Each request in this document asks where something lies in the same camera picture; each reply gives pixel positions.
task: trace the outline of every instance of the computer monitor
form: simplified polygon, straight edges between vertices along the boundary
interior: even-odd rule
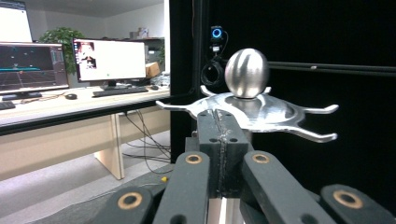
[[[117,82],[146,78],[144,43],[75,38],[73,50],[78,82],[103,80],[103,89],[112,90],[120,87]]]
[[[0,42],[3,101],[40,97],[69,87],[62,44]]]
[[[26,6],[23,2],[0,0],[0,41],[32,42]]]

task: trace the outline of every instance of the potted plant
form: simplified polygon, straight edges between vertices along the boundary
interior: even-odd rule
[[[84,38],[84,35],[80,31],[74,30],[69,27],[57,27],[54,30],[48,30],[38,39],[40,43],[63,44],[66,73],[69,75],[70,74],[74,75],[77,71],[76,64],[74,62],[74,54],[73,54],[73,46],[72,46],[73,38]]]

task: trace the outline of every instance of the metal egg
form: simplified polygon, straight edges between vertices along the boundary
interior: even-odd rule
[[[256,49],[240,49],[227,62],[225,82],[239,98],[251,99],[265,90],[269,77],[268,62]]]

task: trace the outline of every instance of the gray floor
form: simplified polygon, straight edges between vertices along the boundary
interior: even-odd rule
[[[155,134],[153,138],[162,146],[170,146],[169,132]],[[136,140],[130,145],[144,144]],[[122,146],[123,153],[144,154],[142,147],[130,145]],[[146,155],[166,158],[158,148],[146,146]],[[123,161],[125,178],[122,180],[117,180],[93,155],[87,155],[0,181],[0,224],[28,223],[48,217],[150,172],[142,159],[123,156]],[[152,170],[166,164],[148,161]]]

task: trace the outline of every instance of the desk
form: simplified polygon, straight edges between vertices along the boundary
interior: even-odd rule
[[[92,98],[99,88],[66,90],[75,93],[77,100],[66,100],[63,96],[48,101],[20,105],[14,101],[15,109],[0,111],[0,128],[12,125],[29,125],[29,122],[61,118],[62,116],[89,113],[95,109],[130,105],[155,100],[169,95],[168,89],[125,95]],[[66,91],[44,92],[43,97]],[[152,134],[169,130],[169,111],[156,106],[141,109],[145,124]],[[141,126],[134,111],[130,118]],[[94,153],[95,157],[117,178],[124,178],[120,145],[143,137],[125,118],[124,113],[114,113],[91,119],[81,119],[58,125],[43,126],[25,132],[0,136],[0,180],[41,169],[62,161],[72,160]]]

